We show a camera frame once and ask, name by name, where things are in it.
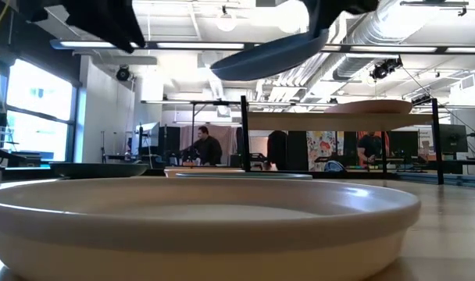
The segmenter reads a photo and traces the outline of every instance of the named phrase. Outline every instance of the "beige plate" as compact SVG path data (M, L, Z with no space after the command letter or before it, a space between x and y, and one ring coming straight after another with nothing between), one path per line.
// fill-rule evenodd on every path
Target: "beige plate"
M400 113L411 112L413 104L409 101L376 100L354 101L326 108L325 113Z
M418 199L349 183L130 178L0 190L0 259L30 281L344 281L393 262Z
M169 167L165 169L166 177L175 177L178 173L242 173L238 168L219 167Z

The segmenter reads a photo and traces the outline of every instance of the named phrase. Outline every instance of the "window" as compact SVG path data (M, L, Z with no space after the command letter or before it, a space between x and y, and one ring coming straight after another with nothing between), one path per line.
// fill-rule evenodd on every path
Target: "window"
M13 111L7 121L4 149L39 152L44 161L66 160L67 124Z
M10 67L8 105L69 120L72 99L71 83L19 59Z
M4 149L37 152L43 161L66 161L73 85L28 62L10 67Z

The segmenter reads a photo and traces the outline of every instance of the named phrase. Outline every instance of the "table surface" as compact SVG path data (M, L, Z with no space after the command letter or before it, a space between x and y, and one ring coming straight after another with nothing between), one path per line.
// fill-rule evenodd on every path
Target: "table surface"
M420 220L408 231L401 257L367 281L475 280L475 189L386 180L342 181L404 190L422 201ZM0 281L23 280L0 262Z

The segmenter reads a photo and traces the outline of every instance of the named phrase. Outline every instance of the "computer monitor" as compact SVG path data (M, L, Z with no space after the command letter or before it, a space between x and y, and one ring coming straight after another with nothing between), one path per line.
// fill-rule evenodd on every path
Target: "computer monitor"
M418 156L418 132L391 131L389 150L396 158Z
M442 152L456 153L469 151L464 125L440 124L439 130L441 131Z

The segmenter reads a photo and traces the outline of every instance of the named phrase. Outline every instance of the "wooden board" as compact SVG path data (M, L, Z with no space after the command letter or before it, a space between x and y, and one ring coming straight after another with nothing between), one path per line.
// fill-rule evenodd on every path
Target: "wooden board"
M248 113L250 130L378 132L431 122L430 114Z

